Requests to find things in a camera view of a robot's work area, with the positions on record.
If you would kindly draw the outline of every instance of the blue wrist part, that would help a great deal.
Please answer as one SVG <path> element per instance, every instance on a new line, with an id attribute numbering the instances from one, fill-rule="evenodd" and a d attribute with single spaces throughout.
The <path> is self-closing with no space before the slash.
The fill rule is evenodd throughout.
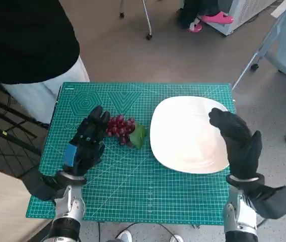
<path id="1" fill-rule="evenodd" d="M 77 146 L 68 144 L 63 156 L 63 164 L 69 167 L 74 166 Z"/>

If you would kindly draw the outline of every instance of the black shirt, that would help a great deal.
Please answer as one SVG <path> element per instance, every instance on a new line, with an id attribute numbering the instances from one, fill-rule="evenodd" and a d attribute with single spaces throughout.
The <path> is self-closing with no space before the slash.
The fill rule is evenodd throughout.
<path id="1" fill-rule="evenodd" d="M 0 83 L 57 77 L 76 63 L 79 52 L 58 0 L 0 0 Z"/>

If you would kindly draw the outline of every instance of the white pants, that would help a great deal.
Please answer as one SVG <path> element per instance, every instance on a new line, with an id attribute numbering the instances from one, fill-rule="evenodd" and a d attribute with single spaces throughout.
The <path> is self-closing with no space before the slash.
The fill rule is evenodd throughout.
<path id="1" fill-rule="evenodd" d="M 58 77 L 39 83 L 3 84 L 3 86 L 27 110 L 31 117 L 49 124 L 59 89 L 64 82 L 89 82 L 86 68 L 80 57 L 72 68 Z"/>

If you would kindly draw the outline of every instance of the green leaf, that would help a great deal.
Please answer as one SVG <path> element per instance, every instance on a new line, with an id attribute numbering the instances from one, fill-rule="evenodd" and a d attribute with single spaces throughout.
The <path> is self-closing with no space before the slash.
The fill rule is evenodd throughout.
<path id="1" fill-rule="evenodd" d="M 140 149 L 144 143 L 144 139 L 146 136 L 147 131 L 145 129 L 145 126 L 136 123 L 134 132 L 129 135 L 129 140 L 136 148 Z"/>

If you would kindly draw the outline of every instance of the black robotic glove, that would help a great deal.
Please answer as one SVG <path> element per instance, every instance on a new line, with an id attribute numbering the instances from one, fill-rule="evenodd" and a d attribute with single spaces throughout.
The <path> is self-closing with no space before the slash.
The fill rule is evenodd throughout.
<path id="1" fill-rule="evenodd" d="M 252 136 L 246 122 L 228 111 L 213 108 L 209 117 L 211 125 L 220 130 L 226 142 L 231 174 L 238 179 L 257 177 L 261 133 L 256 131 Z"/>
<path id="2" fill-rule="evenodd" d="M 95 107 L 77 128 L 64 154 L 63 170 L 71 175 L 84 175 L 101 159 L 105 145 L 101 142 L 110 119 L 108 111 Z"/>

